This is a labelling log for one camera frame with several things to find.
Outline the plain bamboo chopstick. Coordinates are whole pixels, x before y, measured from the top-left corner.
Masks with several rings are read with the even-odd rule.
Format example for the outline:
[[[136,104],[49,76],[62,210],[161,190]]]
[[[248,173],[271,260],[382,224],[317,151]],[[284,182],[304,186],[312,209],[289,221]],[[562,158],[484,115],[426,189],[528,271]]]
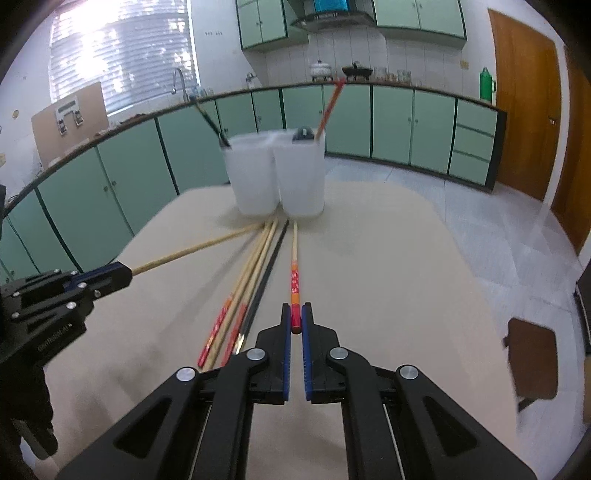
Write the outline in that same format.
[[[255,224],[250,224],[247,225],[245,227],[243,227],[242,229],[238,229],[235,231],[232,231],[228,234],[216,237],[214,239],[211,240],[207,240],[204,242],[201,242],[197,245],[193,245],[191,247],[170,253],[168,255],[165,255],[163,257],[157,258],[155,260],[149,261],[143,265],[140,265],[138,267],[134,267],[131,269],[132,275],[133,276],[137,276],[139,274],[145,273],[147,271],[153,270],[157,267],[160,267],[162,265],[165,265],[167,263],[170,263],[172,261],[181,259],[183,257],[186,257],[188,255],[191,255],[193,253],[196,253],[198,251],[207,249],[209,247],[212,246],[217,246],[218,244],[224,243],[226,241],[238,238],[246,233],[250,233],[252,231],[257,231],[259,229],[263,228],[263,223],[255,223]]]

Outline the red orange patterned chopstick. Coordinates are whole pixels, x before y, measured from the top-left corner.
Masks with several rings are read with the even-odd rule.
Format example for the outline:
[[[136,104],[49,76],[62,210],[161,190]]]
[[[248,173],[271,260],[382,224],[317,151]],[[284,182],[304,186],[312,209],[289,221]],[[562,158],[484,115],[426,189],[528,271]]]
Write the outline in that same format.
[[[290,267],[290,330],[301,333],[300,270],[298,269],[298,224],[293,225],[293,244],[291,244]]]

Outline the kitchen faucet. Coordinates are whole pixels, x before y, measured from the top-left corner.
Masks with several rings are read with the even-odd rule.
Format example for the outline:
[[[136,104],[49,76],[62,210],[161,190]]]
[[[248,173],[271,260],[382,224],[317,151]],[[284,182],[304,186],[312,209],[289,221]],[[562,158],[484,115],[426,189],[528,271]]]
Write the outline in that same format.
[[[182,91],[182,99],[184,102],[188,102],[189,101],[189,95],[186,89],[186,83],[185,83],[185,79],[184,79],[184,74],[181,71],[181,69],[179,67],[175,67],[173,69],[173,74],[172,74],[172,88],[171,88],[171,94],[175,95],[178,91],[177,89],[177,83],[180,83],[180,88]]]

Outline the green upper kitchen cabinets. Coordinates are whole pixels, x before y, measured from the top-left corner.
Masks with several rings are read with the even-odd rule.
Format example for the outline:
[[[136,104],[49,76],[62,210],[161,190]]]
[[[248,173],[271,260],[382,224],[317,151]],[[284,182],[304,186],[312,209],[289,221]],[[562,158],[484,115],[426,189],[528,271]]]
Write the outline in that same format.
[[[387,38],[434,43],[461,49],[467,42],[462,3],[452,1],[349,1],[349,11],[364,11]],[[304,44],[317,33],[294,28],[291,22],[317,13],[314,1],[237,1],[240,46],[266,52]]]

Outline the red tipped bamboo chopstick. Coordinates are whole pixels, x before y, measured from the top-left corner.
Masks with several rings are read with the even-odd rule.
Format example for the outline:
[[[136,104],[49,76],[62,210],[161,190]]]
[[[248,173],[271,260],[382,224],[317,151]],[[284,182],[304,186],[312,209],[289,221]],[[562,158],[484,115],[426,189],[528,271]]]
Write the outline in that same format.
[[[197,369],[199,371],[201,371],[202,368],[204,368],[207,356],[208,356],[209,352],[211,351],[212,344],[213,344],[219,330],[221,330],[221,325],[222,325],[226,315],[228,315],[229,307],[231,306],[236,295],[238,295],[238,288],[240,287],[240,285],[242,285],[242,281],[245,279],[246,274],[249,273],[250,265],[252,265],[252,261],[254,260],[254,257],[256,257],[256,252],[257,252],[257,249],[259,248],[260,243],[263,242],[264,239],[266,239],[266,230],[269,227],[270,227],[270,222],[266,222],[263,224],[263,231],[260,232],[259,235],[257,235],[256,243],[254,243],[252,251],[250,251],[249,257],[247,257],[245,265],[242,266],[242,270],[240,270],[240,273],[238,274],[238,279],[235,280],[235,284],[233,284],[233,286],[228,294],[228,297],[226,297],[226,299],[224,300],[224,302],[222,304],[221,310],[219,311],[217,318],[215,319],[214,324],[211,328],[211,332],[209,332],[209,335],[207,337],[207,341],[205,341],[204,347],[202,347],[200,355],[198,356]]]

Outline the beige table mat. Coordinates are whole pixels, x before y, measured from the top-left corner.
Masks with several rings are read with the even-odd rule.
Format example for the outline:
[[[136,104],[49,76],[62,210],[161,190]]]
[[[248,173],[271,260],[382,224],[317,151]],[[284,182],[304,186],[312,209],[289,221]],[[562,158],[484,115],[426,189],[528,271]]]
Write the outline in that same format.
[[[86,333],[47,367],[53,478],[177,369],[197,361],[256,243],[224,241],[135,277],[95,305]],[[507,447],[517,445],[512,378],[481,286],[433,204],[384,183],[329,182],[318,218],[277,253],[253,322],[280,321],[290,265],[315,321],[372,364],[417,366]]]

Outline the brown wooden stool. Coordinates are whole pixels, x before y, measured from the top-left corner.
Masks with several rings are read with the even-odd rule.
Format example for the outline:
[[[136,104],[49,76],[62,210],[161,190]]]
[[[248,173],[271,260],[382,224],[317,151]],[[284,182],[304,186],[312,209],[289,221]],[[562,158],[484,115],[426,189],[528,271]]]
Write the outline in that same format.
[[[503,339],[518,397],[518,412],[537,400],[552,400],[558,392],[558,352],[555,332],[521,318],[508,322]]]

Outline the left white plastic holder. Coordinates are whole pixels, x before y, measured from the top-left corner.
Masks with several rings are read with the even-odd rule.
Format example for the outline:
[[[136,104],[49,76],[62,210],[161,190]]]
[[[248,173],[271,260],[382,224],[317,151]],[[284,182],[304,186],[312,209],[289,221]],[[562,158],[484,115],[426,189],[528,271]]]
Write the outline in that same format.
[[[276,131],[235,135],[222,149],[236,205],[242,215],[269,216],[280,202],[273,140]]]

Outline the wooden door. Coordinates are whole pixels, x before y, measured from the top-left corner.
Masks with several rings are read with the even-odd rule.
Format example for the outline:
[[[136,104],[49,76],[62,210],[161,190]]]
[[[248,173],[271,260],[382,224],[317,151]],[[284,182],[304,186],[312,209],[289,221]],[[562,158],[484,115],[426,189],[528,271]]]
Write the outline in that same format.
[[[590,81],[565,49],[569,127],[565,159],[551,210],[579,254],[590,233]]]
[[[497,106],[507,113],[498,180],[537,200],[549,186],[559,140],[561,82],[555,43],[490,10]]]

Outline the white cooking pot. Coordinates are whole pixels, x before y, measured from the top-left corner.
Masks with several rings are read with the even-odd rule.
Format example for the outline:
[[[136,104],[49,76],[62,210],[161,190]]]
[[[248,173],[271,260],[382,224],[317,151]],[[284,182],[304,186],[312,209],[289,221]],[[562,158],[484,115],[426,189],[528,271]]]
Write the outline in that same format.
[[[310,75],[311,81],[313,82],[328,82],[334,80],[332,66],[322,60],[310,64]]]

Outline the red chopstick in holder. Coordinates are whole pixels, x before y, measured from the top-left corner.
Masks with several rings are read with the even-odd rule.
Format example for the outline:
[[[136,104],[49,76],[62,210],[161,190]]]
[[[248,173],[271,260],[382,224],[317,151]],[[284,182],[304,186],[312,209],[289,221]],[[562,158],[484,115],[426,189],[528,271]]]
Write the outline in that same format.
[[[325,127],[327,127],[329,118],[332,115],[332,110],[334,110],[335,104],[337,104],[339,95],[341,95],[342,89],[344,89],[345,84],[346,78],[341,78],[338,82],[335,82],[335,89],[332,91],[332,96],[329,98],[329,104],[327,107],[325,107],[321,123],[318,126],[317,131],[315,132],[315,141],[321,140],[322,134],[324,134],[325,132]]]

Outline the black wok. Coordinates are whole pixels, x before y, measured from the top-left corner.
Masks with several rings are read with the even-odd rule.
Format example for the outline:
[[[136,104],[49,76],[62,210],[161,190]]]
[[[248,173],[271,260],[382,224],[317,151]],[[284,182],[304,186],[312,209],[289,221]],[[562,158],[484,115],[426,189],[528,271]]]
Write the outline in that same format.
[[[348,82],[368,82],[372,77],[374,70],[361,65],[359,62],[354,62],[352,65],[343,66],[342,73],[345,75]]]

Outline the range hood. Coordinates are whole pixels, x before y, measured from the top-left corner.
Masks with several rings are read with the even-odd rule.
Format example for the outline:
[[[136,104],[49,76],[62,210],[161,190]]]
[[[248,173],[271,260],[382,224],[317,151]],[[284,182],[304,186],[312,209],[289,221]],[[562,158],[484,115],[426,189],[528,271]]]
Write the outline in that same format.
[[[308,33],[352,27],[376,27],[375,19],[364,11],[329,11],[307,15],[290,23]]]

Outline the green thermos flask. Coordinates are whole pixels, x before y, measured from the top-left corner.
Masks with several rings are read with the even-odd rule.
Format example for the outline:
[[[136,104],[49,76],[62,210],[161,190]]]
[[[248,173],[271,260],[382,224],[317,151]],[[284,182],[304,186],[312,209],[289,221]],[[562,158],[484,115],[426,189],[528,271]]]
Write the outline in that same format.
[[[479,97],[481,101],[493,103],[497,91],[497,82],[488,70],[484,67],[479,75]]]

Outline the blue box on hood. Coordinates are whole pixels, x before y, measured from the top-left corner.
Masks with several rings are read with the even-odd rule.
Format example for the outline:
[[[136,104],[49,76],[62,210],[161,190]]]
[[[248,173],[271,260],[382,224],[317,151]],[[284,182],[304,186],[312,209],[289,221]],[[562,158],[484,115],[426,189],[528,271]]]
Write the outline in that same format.
[[[348,0],[314,0],[314,6],[317,13],[349,11]]]

